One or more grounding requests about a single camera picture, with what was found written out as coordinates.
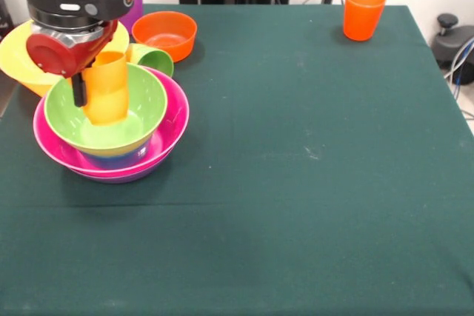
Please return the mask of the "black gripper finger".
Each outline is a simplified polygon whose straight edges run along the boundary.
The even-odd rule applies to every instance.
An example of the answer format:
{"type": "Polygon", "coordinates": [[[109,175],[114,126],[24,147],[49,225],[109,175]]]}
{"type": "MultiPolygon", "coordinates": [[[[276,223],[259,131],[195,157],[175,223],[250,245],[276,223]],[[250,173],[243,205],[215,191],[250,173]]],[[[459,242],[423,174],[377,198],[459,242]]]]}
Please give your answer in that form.
{"type": "Polygon", "coordinates": [[[81,73],[71,77],[73,88],[73,100],[76,107],[84,107],[87,104],[87,90],[81,73]]]}

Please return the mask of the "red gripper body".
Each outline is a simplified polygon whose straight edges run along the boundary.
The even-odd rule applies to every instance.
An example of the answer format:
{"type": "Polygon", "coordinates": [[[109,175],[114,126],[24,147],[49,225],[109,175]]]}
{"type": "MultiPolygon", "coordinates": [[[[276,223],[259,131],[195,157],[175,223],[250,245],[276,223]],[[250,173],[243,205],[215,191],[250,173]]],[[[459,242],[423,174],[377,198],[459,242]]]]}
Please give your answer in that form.
{"type": "Polygon", "coordinates": [[[46,73],[70,77],[80,73],[112,41],[119,22],[103,21],[80,32],[64,32],[30,25],[27,53],[33,62],[46,73]]]}

